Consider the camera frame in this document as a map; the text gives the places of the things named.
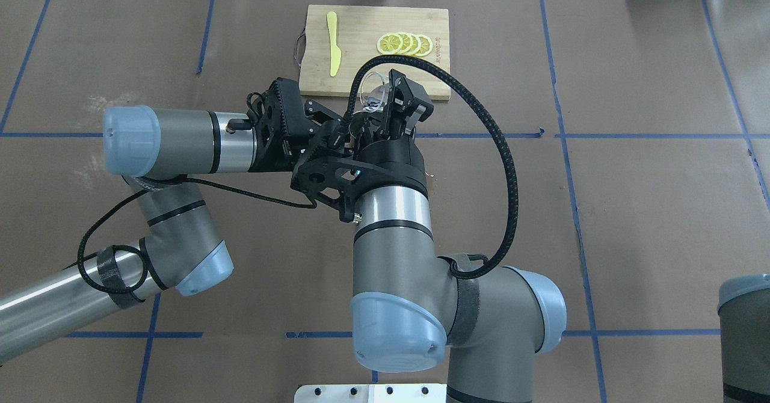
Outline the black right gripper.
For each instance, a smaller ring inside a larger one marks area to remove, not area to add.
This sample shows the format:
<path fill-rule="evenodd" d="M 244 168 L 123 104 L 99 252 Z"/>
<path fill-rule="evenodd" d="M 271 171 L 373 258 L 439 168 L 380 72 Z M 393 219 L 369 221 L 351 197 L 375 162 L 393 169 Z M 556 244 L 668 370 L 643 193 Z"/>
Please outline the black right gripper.
<path fill-rule="evenodd" d="M 389 71 L 388 135 L 378 131 L 381 121 L 373 114 L 354 114 L 350 135 L 350 170 L 359 174 L 346 187 L 347 199 L 382 186 L 406 186 L 427 195 L 424 157 L 415 145 L 414 130 L 434 112 L 434 104 L 423 85 L 396 69 Z M 393 139 L 389 135 L 399 135 Z"/>

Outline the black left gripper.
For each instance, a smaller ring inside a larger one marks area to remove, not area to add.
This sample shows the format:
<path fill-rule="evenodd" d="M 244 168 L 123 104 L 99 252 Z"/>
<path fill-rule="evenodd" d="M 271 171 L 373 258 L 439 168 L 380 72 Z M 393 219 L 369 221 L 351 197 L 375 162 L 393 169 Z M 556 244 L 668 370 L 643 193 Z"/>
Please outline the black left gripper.
<path fill-rule="evenodd" d="M 323 107 L 314 105 L 310 111 L 290 109 L 285 115 L 283 127 L 283 153 L 286 161 L 296 164 L 306 155 L 307 159 L 320 156 L 348 158 L 354 156 L 349 135 L 341 135 L 343 142 L 332 148 L 330 141 L 336 137 L 343 116 Z"/>

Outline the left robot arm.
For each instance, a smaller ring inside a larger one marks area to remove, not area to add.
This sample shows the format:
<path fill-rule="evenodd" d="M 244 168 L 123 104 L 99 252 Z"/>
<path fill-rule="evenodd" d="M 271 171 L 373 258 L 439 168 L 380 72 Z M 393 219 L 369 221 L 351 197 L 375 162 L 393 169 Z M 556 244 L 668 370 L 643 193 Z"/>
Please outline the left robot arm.
<path fill-rule="evenodd" d="M 233 261 L 200 186 L 239 189 L 200 176 L 248 172 L 261 155 L 255 122 L 254 115 L 235 112 L 106 110 L 105 165 L 132 195 L 85 231 L 72 266 L 2 296 L 2 362 L 170 288 L 189 297 L 228 278 Z M 140 205 L 149 235 L 87 253 L 94 232 L 132 202 Z"/>

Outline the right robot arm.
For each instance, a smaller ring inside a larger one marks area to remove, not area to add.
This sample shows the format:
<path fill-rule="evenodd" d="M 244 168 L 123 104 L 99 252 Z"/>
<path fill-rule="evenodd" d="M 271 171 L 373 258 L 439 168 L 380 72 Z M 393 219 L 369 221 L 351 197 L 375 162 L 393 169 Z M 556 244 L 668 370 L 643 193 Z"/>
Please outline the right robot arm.
<path fill-rule="evenodd" d="M 518 216 L 512 154 L 497 123 L 445 71 L 487 127 L 504 164 L 508 220 L 491 258 L 435 252 L 424 160 L 414 127 L 431 115 L 426 92 L 404 74 L 389 74 L 382 112 L 349 111 L 357 169 L 346 194 L 362 217 L 354 237 L 350 302 L 354 354 L 385 373 L 425 371 L 450 359 L 448 402 L 531 402 L 537 354 L 552 351 L 567 325 L 565 299 L 551 279 L 500 262 Z"/>

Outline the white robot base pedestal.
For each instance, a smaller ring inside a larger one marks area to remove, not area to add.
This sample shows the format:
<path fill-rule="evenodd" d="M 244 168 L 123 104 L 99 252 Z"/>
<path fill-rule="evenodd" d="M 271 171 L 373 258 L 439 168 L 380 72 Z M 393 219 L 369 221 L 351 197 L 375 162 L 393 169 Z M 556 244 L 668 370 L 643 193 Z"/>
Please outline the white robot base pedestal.
<path fill-rule="evenodd" d="M 446 385 L 407 384 L 308 384 L 294 402 L 445 402 Z"/>

